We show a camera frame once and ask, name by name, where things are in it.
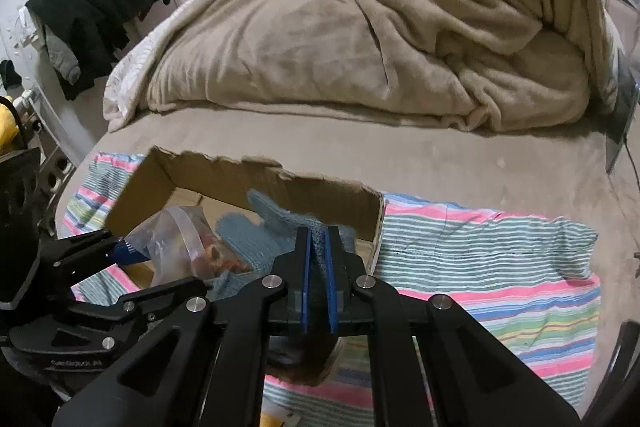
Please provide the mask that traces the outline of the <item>clear plastic bag with snacks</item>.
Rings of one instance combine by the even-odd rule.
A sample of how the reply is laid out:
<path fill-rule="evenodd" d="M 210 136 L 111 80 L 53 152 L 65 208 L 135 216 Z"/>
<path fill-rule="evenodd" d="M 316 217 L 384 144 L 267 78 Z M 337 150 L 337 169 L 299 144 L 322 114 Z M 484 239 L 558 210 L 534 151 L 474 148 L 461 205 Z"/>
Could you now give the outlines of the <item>clear plastic bag with snacks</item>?
<path fill-rule="evenodd" d="M 137 225 L 126 244 L 152 263 L 151 286 L 186 277 L 211 280 L 252 269 L 209 225 L 201 206 L 166 207 Z"/>

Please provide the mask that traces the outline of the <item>teal knitted glove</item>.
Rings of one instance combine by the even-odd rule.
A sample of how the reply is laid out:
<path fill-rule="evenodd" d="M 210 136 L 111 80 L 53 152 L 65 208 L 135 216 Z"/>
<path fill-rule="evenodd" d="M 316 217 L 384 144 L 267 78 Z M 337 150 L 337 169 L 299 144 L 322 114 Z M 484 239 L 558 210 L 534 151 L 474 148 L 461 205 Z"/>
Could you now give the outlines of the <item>teal knitted glove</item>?
<path fill-rule="evenodd" d="M 244 286 L 267 275 L 278 256 L 294 251 L 297 230 L 311 231 L 311 244 L 316 253 L 316 265 L 326 277 L 326 229 L 313 215 L 301 215 L 280 207 L 273 199 L 256 190 L 247 192 L 250 207 L 260 218 L 259 225 L 239 213 L 228 213 L 216 223 L 216 233 L 249 267 L 247 272 L 232 273 L 223 269 L 219 277 L 207 283 L 210 301 L 235 296 Z"/>

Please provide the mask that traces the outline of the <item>striped colourful towel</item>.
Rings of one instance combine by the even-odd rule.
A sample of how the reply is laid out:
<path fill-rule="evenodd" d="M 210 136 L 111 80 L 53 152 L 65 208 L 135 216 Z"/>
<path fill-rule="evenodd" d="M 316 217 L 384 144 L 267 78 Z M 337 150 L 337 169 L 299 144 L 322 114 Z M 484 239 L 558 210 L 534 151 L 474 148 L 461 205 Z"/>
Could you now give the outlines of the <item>striped colourful towel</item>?
<path fill-rule="evenodd" d="M 64 208 L 62 237 L 99 230 L 142 154 L 99 152 Z M 589 262 L 598 234 L 565 218 L 470 209 L 387 193 L 375 275 L 401 294 L 448 294 L 572 407 L 596 347 L 601 289 Z M 115 303 L 134 291 L 110 268 L 74 287 L 80 300 Z M 317 387 L 266 377 L 264 398 L 297 426 L 373 426 L 366 338 L 347 341 Z"/>

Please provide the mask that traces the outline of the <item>brown cardboard box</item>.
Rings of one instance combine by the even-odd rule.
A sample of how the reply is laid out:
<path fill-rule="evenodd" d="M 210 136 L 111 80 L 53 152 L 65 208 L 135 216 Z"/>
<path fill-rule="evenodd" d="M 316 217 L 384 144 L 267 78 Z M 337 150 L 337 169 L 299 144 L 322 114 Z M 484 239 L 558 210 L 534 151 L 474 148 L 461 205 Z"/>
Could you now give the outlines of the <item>brown cardboard box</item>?
<path fill-rule="evenodd" d="M 296 176 L 274 162 L 208 158 L 195 153 L 175 155 L 154 148 L 116 199 L 105 220 L 107 230 L 117 236 L 128 235 L 137 225 L 166 208 L 166 202 L 177 188 L 244 211 L 254 211 L 247 192 L 256 190 L 286 210 L 313 215 L 328 228 L 336 228 L 344 251 L 354 255 L 355 251 L 348 249 L 342 239 L 341 228 L 351 229 L 358 239 L 375 243 L 384 216 L 383 197 L 359 183 Z M 321 276 L 316 265 L 312 246 L 306 329 L 299 333 L 277 333 L 270 338 L 282 337 L 302 346 L 304 364 L 322 367 L 337 340 L 350 336 L 358 335 L 332 332 L 326 277 Z M 269 343 L 265 376 L 273 369 L 268 351 Z"/>

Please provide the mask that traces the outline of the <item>white floral bed sheet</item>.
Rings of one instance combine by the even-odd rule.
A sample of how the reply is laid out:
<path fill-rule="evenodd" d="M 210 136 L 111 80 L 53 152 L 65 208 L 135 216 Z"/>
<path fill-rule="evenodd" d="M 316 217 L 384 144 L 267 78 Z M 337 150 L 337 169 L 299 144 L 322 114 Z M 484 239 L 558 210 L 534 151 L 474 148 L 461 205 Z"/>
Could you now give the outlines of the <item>white floral bed sheet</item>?
<path fill-rule="evenodd" d="M 157 54 L 160 40 L 168 34 L 171 25 L 195 1 L 186 0 L 180 4 L 115 65 L 106 80 L 103 95 L 103 118 L 108 132 L 122 129 L 134 117 L 146 66 Z"/>

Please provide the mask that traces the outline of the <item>black clothes pile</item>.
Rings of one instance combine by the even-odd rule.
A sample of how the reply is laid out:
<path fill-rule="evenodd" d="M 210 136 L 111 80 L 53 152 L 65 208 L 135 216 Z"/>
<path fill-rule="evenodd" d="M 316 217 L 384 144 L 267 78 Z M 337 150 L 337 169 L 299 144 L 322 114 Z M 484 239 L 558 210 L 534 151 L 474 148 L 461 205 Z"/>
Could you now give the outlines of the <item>black clothes pile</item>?
<path fill-rule="evenodd" d="M 143 20 L 157 2 L 174 0 L 28 0 L 43 47 L 68 101 L 111 74 L 128 46 L 125 25 Z"/>

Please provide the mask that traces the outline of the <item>beige fleece blanket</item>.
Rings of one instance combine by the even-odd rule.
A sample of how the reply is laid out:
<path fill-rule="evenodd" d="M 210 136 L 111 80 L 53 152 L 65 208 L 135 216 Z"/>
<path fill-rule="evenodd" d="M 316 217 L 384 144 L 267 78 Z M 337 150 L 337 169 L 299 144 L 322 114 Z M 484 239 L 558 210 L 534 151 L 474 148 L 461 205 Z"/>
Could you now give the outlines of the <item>beige fleece blanket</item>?
<path fill-rule="evenodd" d="M 196 0 L 136 113 L 209 102 L 522 131 L 612 112 L 615 53 L 601 0 Z"/>

